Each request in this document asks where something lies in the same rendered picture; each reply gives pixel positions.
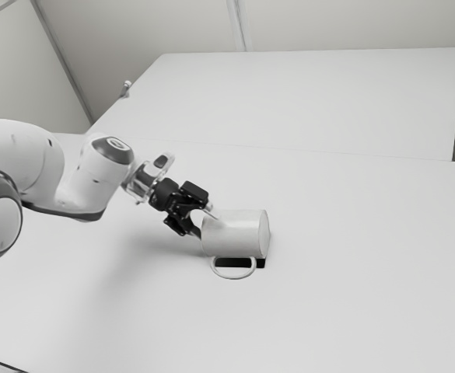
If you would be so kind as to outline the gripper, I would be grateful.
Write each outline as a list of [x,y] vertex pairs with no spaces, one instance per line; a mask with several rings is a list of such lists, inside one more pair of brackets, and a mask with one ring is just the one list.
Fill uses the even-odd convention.
[[208,192],[190,181],[179,186],[172,179],[164,178],[154,189],[149,204],[157,211],[168,213],[163,223],[180,236],[201,238],[201,229],[189,217],[193,210],[202,209],[212,218],[221,215],[209,201]]

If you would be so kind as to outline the white mug with ring handle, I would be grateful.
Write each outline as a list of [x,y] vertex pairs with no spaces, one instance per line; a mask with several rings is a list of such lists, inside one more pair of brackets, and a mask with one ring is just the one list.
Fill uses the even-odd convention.
[[[206,216],[201,223],[201,246],[210,259],[212,272],[226,280],[242,280],[265,267],[271,241],[266,210],[221,210],[217,218]],[[244,267],[242,274],[225,274],[224,267]]]

